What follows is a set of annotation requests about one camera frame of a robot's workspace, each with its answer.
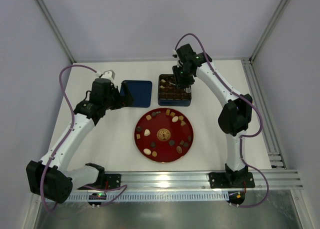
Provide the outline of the blue tin lid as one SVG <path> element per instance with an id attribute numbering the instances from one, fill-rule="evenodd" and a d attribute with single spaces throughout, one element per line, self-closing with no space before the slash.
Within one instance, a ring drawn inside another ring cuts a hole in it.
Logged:
<path id="1" fill-rule="evenodd" d="M 124 80 L 134 98 L 132 108 L 148 108 L 151 105 L 153 84 L 148 80 Z"/>

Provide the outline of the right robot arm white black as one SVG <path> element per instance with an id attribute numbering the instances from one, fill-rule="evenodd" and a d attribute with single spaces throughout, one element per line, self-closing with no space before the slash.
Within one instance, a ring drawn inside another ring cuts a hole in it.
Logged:
<path id="1" fill-rule="evenodd" d="M 227 161 L 222 177 L 229 187 L 241 187 L 249 170 L 243 162 L 244 145 L 240 136 L 246 134 L 252 120 L 252 107 L 249 105 L 253 102 L 252 97 L 240 94 L 221 75 L 208 54 L 197 54 L 190 44 L 176 49 L 174 57 L 177 65 L 172 67 L 172 71 L 178 88 L 188 88 L 198 78 L 218 99 L 222 107 L 218 125 L 227 141 Z"/>

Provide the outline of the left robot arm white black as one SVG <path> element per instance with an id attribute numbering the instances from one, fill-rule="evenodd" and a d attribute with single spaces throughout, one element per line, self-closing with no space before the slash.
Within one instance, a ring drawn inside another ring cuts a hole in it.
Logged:
<path id="1" fill-rule="evenodd" d="M 75 152 L 85 137 L 94 129 L 108 110 L 118 110 L 132 105 L 134 99 L 125 82 L 119 88 L 106 78 L 95 79 L 89 99 L 80 101 L 71 110 L 71 122 L 56 144 L 39 161 L 26 166 L 29 187 L 42 200 L 64 203 L 73 190 L 99 189 L 106 176 L 105 168 L 86 163 L 82 168 L 68 171 Z"/>

